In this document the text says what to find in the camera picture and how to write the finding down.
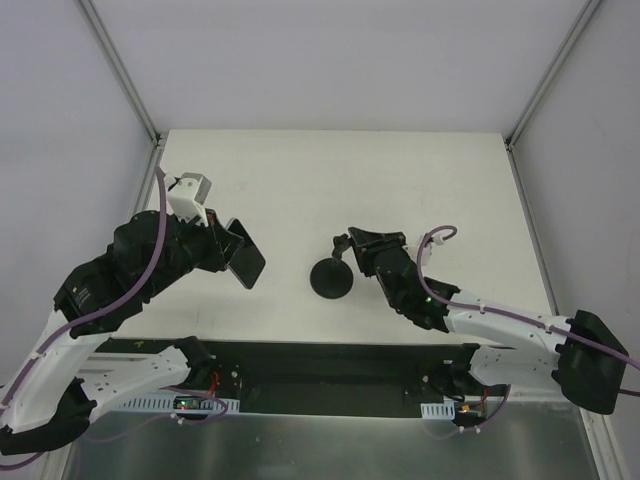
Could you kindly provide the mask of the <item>light blue smartphone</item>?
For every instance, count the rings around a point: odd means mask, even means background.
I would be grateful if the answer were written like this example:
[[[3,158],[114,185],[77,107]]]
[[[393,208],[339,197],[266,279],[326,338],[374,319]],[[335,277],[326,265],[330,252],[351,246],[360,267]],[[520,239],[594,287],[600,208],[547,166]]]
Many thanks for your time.
[[[232,219],[227,230],[243,240],[229,263],[229,269],[245,289],[251,290],[266,267],[266,259],[239,219]]]

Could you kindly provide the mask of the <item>black phone stand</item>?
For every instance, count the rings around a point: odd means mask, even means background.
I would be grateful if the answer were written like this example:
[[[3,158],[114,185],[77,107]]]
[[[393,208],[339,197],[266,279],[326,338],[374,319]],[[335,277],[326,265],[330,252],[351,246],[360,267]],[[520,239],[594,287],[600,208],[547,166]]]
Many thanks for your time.
[[[311,269],[311,288],[321,298],[337,300],[351,291],[354,282],[353,271],[342,259],[343,254],[350,248],[351,238],[348,234],[335,236],[330,256],[318,261]]]

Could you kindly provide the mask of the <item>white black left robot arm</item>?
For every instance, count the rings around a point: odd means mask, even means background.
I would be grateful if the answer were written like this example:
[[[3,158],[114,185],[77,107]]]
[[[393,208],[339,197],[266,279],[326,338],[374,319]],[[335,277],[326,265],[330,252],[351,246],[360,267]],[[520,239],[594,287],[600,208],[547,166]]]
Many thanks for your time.
[[[220,380],[220,368],[195,336],[120,372],[80,376],[79,370],[126,320],[192,271],[229,271],[251,289],[265,266],[242,223],[222,225],[212,209],[204,222],[159,211],[134,215],[115,230],[105,253],[77,266],[54,296],[40,343],[2,391],[2,454],[57,450],[149,391]]]

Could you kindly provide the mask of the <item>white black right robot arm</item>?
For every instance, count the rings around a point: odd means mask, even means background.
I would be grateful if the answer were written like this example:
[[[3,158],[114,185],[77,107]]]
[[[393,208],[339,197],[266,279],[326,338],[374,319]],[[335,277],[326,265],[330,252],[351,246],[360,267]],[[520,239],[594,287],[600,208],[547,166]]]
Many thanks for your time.
[[[423,257],[456,235],[453,225],[426,233],[415,255],[401,232],[348,233],[360,271],[378,281],[397,314],[425,330],[483,339],[469,359],[451,366],[457,392],[515,385],[560,393],[593,413],[614,412],[626,368],[639,364],[597,315],[526,313],[427,277]]]

